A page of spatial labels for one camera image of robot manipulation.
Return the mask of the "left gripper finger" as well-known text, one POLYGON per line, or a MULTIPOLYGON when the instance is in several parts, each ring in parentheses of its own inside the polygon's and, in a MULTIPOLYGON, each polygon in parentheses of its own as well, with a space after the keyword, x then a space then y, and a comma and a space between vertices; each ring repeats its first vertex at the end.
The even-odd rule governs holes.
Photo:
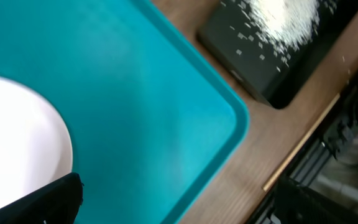
POLYGON ((73 223, 83 203, 83 183, 72 172, 0 208, 0 224, 73 223))

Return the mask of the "white round plate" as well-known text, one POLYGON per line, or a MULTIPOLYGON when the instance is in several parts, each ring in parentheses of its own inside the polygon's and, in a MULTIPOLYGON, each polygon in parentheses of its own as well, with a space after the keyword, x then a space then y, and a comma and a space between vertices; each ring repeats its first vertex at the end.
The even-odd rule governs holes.
POLYGON ((70 134, 58 111, 34 90, 0 77, 0 208, 72 166, 70 134))

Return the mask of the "white rice pile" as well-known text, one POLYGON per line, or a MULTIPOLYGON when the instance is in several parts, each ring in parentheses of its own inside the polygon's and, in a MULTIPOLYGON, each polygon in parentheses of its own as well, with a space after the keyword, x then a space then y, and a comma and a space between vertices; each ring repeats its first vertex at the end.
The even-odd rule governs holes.
POLYGON ((219 12, 239 41, 233 61, 242 68, 283 73, 320 33, 325 14, 335 15, 334 0, 220 1, 219 12))

